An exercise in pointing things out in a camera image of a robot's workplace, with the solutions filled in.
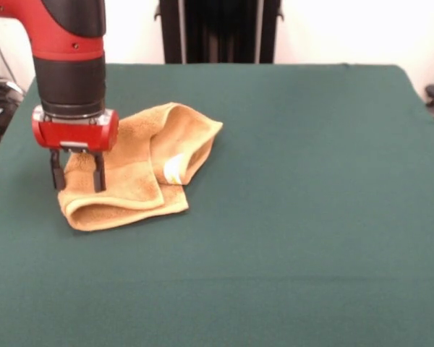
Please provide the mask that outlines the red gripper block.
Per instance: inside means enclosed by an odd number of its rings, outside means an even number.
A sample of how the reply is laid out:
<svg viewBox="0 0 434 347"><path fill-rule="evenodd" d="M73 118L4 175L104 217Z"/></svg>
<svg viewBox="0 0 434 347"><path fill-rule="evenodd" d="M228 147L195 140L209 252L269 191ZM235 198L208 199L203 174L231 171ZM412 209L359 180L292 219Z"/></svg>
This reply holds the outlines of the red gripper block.
<svg viewBox="0 0 434 347"><path fill-rule="evenodd" d="M36 142L50 150L51 174L55 190L66 187L64 170L60 163L60 151L55 149L77 149L108 151L116 142L119 116L115 110L106 109L96 117L56 118L50 117L42 106L32 112L32 131ZM95 170L93 184L95 192L106 190L103 153L93 153Z"/></svg>

